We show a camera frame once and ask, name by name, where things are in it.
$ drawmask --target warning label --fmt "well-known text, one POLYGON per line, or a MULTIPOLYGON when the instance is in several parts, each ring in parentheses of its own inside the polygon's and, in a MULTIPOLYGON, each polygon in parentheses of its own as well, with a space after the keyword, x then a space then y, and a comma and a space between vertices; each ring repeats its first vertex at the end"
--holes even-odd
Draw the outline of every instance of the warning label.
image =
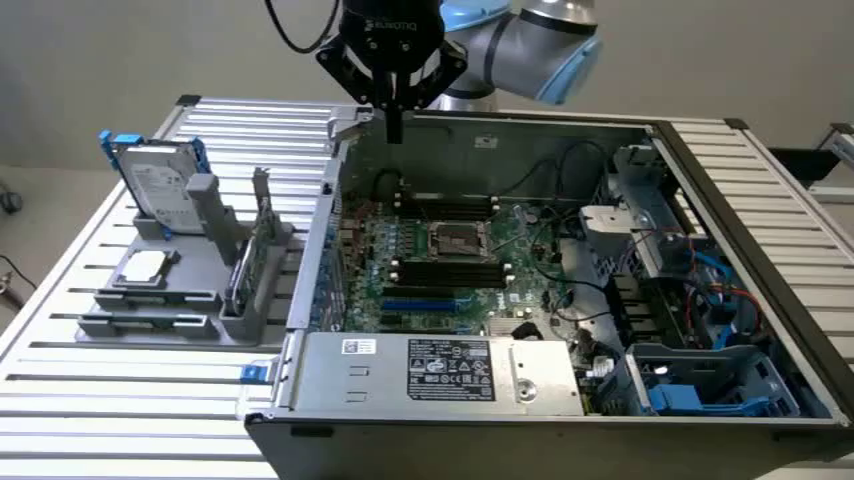
POLYGON ((412 400, 495 401, 489 342, 409 339, 407 362, 412 400))

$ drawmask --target robotic arm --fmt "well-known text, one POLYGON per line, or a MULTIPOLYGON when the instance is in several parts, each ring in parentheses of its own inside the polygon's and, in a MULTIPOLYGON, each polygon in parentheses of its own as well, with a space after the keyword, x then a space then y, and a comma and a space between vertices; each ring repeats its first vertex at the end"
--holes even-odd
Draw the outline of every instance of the robotic arm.
POLYGON ((343 8, 339 34, 315 57, 356 102, 384 112, 388 143, 403 140, 403 112, 440 95, 459 105, 500 88, 563 103, 599 50, 594 0, 529 0, 517 15, 509 0, 343 0, 343 8), (415 82, 436 52, 437 66, 415 82))
POLYGON ((425 108, 465 71, 461 49, 444 40, 439 1, 344 0, 339 35, 316 53, 352 98, 385 112, 388 143, 401 142, 403 111, 425 108), (436 49, 439 66, 412 84, 436 49))

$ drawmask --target green circuit board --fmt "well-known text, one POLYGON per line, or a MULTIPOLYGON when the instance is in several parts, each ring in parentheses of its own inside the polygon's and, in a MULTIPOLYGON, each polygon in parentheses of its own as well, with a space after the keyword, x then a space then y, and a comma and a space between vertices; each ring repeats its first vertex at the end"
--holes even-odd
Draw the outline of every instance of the green circuit board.
MULTIPOLYGON (((536 209, 524 204, 520 207, 525 211, 536 209)), ((547 325, 549 312, 543 292, 549 292, 552 301, 559 293, 553 282, 533 268, 529 242, 539 225, 521 223, 512 206, 504 206, 483 222, 401 219, 375 206, 351 211, 341 223, 349 227, 341 235, 348 240, 343 246, 348 278, 344 330, 495 335, 508 334, 524 321, 547 325), (460 229, 471 238, 476 235, 476 245, 436 241, 447 231, 459 234, 460 229), (383 289, 393 286, 392 260, 441 261, 443 254, 451 254, 455 261, 509 264, 515 279, 504 289, 456 288, 453 312, 383 311, 383 289)), ((547 245, 551 231, 541 233, 537 241, 547 245)), ((557 264, 541 261, 539 265, 560 276, 557 264)))

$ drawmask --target circuit board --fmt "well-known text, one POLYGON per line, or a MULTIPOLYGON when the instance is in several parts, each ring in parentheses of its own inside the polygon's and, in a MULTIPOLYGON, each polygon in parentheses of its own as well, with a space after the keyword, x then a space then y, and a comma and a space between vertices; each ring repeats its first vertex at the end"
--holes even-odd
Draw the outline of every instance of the circuit board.
POLYGON ((240 251, 239 263, 232 271, 225 290, 225 306, 235 315, 243 314, 247 302, 255 298, 267 263, 267 249, 276 238, 277 220, 269 197, 265 197, 255 218, 252 236, 240 251))
MULTIPOLYGON (((339 235, 348 278, 344 330, 509 335, 521 323, 532 322, 545 337, 556 338, 548 322, 560 293, 533 268, 529 242, 540 226, 535 215, 513 215, 520 209, 537 211, 525 204, 504 205, 483 221, 401 218, 375 204, 347 212, 339 235), (460 263, 496 265, 507 269, 511 280, 503 288, 456 286, 452 300, 444 293, 445 302, 416 306, 439 305, 441 311, 412 311, 411 304, 388 301, 391 292, 405 292, 395 282, 400 262, 447 266, 448 271, 460 263)), ((543 240, 551 243, 547 233, 543 240)), ((540 260, 540 269, 559 276, 559 261, 540 260)))

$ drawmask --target barcode sticker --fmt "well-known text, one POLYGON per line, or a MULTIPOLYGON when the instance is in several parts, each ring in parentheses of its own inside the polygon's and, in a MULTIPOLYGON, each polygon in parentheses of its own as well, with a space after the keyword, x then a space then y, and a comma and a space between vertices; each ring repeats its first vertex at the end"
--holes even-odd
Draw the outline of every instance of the barcode sticker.
POLYGON ((349 338, 341 341, 343 355, 373 355, 376 353, 375 338, 349 338))

